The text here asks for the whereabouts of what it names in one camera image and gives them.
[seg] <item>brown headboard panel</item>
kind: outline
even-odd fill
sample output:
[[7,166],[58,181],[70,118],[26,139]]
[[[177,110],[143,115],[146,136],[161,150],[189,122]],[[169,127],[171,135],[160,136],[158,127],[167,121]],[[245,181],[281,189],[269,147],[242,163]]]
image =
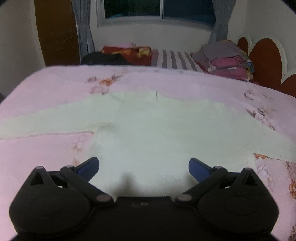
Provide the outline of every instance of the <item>brown headboard panel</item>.
[[263,38],[254,46],[249,46],[245,37],[237,46],[243,51],[251,50],[250,59],[254,63],[254,81],[285,94],[296,97],[296,74],[287,73],[287,59],[278,40]]

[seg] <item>gray curtain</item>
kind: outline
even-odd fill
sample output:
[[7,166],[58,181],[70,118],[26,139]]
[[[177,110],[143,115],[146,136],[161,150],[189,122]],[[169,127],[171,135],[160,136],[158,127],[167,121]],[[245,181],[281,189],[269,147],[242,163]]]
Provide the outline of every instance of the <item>gray curtain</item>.
[[212,30],[209,43],[227,39],[228,23],[236,0],[212,0],[216,23]]
[[91,3],[90,0],[72,0],[72,7],[78,26],[79,55],[81,60],[87,54],[95,51],[89,28]]

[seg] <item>striped mattress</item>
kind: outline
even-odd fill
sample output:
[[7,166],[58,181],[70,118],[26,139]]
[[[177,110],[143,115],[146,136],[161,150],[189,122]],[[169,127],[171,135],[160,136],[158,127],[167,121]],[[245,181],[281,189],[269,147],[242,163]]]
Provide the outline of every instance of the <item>striped mattress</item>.
[[187,52],[157,49],[151,52],[151,66],[153,67],[203,72]]

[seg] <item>window frame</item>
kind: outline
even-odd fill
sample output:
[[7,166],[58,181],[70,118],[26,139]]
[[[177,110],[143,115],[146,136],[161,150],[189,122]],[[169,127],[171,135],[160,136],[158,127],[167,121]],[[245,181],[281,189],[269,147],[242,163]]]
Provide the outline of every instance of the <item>window frame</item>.
[[97,27],[121,25],[121,24],[165,24],[174,26],[185,26],[193,28],[201,28],[211,31],[213,27],[210,24],[179,19],[179,18],[164,18],[165,0],[160,0],[160,15],[159,16],[130,16],[118,18],[105,18],[104,0],[96,0],[96,19]]

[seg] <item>black robotic device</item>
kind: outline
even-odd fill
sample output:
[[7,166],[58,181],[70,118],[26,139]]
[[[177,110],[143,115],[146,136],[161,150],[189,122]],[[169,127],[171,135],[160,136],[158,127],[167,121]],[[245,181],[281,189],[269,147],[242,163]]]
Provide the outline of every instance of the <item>black robotic device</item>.
[[192,158],[199,183],[171,197],[113,198],[91,185],[96,157],[57,172],[36,167],[14,198],[13,241],[276,240],[278,207],[251,168],[211,168]]

